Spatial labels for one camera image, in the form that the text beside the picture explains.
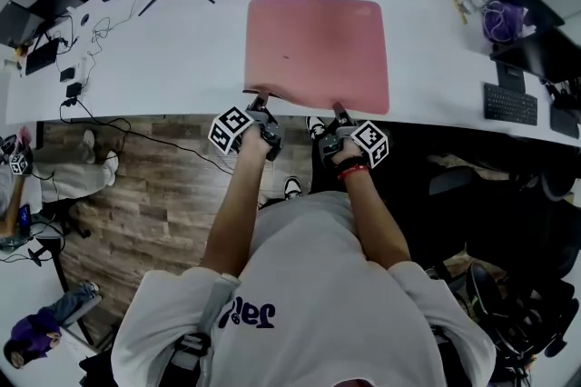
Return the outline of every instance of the wrist strap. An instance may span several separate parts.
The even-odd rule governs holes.
[[[347,158],[337,164],[337,167],[335,167],[335,172],[340,174],[343,171],[347,171],[347,169],[353,167],[354,165],[367,165],[367,163],[363,156],[352,156],[351,158]]]
[[[339,180],[339,182],[343,182],[345,180],[345,177],[347,177],[349,174],[353,174],[353,173],[356,173],[358,171],[368,171],[368,170],[369,170],[369,168],[368,168],[367,165],[365,165],[365,164],[356,164],[354,166],[349,167],[348,169],[346,169],[342,173],[340,173],[337,176],[337,180]]]

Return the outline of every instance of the white t-shirt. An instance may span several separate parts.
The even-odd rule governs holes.
[[[213,387],[445,387],[430,326],[454,343],[473,386],[492,375],[495,347],[444,282],[415,263],[367,261],[349,198],[318,193],[259,213],[241,285],[213,325]],[[152,363],[195,332],[214,271],[145,275],[113,347],[120,387],[147,384]]]
[[[5,216],[14,188],[15,176],[12,174],[12,169],[9,165],[0,165],[0,218]],[[32,214],[39,213],[43,209],[40,180],[32,175],[27,175],[25,179],[20,206],[25,204],[30,205]]]

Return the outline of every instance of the shoulder strap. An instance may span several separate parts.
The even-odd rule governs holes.
[[[434,331],[448,387],[471,387],[454,343],[439,328]]]
[[[224,305],[230,300],[240,281],[228,274],[223,274],[212,287],[208,302],[203,309],[202,317],[198,322],[197,331],[184,335],[173,346],[173,354],[162,373],[159,387],[174,387],[187,381],[188,385],[202,385],[209,383],[209,369],[204,360],[212,347],[210,330]]]

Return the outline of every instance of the purple hoodie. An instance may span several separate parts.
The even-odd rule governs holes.
[[[61,330],[53,317],[53,312],[43,308],[38,314],[31,314],[16,323],[12,328],[11,340],[29,343],[27,352],[39,352],[40,358],[46,357],[51,347],[51,339],[47,336],[49,332],[56,332],[60,335]]]

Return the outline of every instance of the red wristband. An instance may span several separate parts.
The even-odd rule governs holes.
[[[345,177],[347,177],[349,174],[356,173],[358,171],[368,171],[368,170],[369,168],[365,164],[356,164],[350,167],[349,169],[345,169],[342,173],[340,173],[337,176],[337,180],[339,180],[339,182],[343,182],[345,180]]]

